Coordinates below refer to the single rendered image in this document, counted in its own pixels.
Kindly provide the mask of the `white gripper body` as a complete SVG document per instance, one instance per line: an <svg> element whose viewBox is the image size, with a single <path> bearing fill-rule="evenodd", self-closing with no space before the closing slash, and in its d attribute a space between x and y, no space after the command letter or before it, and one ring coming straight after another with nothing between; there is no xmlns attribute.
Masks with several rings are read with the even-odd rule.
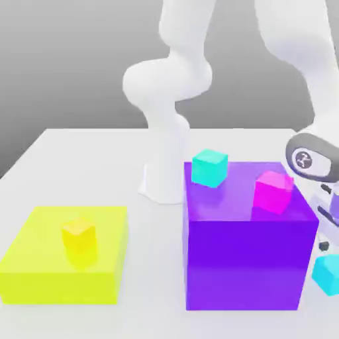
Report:
<svg viewBox="0 0 339 339"><path fill-rule="evenodd" d="M339 240L339 210L331 211L332 195L319 193L313 195L310 206L319 220L319 232L329 240Z"/></svg>

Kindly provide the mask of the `small cyan cube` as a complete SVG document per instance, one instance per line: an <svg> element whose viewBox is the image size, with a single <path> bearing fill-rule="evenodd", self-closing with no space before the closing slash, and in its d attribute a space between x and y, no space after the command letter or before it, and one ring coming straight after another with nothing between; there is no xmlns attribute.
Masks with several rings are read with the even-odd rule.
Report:
<svg viewBox="0 0 339 339"><path fill-rule="evenodd" d="M312 279L328 296L339 295L339 254L318 257Z"/></svg>

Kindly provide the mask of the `small magenta cube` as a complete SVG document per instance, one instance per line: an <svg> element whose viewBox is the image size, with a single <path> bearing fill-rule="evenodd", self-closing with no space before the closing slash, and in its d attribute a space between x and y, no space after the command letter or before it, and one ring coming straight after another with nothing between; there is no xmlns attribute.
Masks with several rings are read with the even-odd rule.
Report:
<svg viewBox="0 0 339 339"><path fill-rule="evenodd" d="M285 173L263 172L255 182L253 207L281 215L287 208L294 179Z"/></svg>

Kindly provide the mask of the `small turquoise cube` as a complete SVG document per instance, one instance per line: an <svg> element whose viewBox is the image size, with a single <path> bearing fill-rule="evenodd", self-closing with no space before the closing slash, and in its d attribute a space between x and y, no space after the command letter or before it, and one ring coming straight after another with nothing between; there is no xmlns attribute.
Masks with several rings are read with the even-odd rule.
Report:
<svg viewBox="0 0 339 339"><path fill-rule="evenodd" d="M191 180L206 187L216 188L227 177L228 155L205 149L192 158Z"/></svg>

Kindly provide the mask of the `small yellow cube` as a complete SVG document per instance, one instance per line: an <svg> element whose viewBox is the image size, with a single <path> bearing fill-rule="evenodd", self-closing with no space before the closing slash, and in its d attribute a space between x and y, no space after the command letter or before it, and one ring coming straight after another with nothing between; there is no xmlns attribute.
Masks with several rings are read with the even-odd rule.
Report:
<svg viewBox="0 0 339 339"><path fill-rule="evenodd" d="M97 261L95 224L77 217L61 226L62 241L68 261L78 270L85 270Z"/></svg>

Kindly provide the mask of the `large purple box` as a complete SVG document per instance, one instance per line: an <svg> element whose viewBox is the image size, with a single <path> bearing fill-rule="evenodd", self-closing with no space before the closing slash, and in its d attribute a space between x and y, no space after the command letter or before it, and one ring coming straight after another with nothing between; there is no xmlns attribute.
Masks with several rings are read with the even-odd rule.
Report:
<svg viewBox="0 0 339 339"><path fill-rule="evenodd" d="M294 188L283 214L252 205L256 179L284 173L279 162L232 162L213 189L184 165L183 268L189 311L294 311L318 219Z"/></svg>

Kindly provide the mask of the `large yellow box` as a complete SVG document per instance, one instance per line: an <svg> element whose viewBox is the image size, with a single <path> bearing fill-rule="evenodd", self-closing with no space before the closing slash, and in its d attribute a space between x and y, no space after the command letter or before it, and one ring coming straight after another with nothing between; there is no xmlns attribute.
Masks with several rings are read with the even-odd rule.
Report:
<svg viewBox="0 0 339 339"><path fill-rule="evenodd" d="M77 217L95 224L97 261L68 261L61 226ZM128 240L126 207L35 207L0 261L0 298L10 305L115 305Z"/></svg>

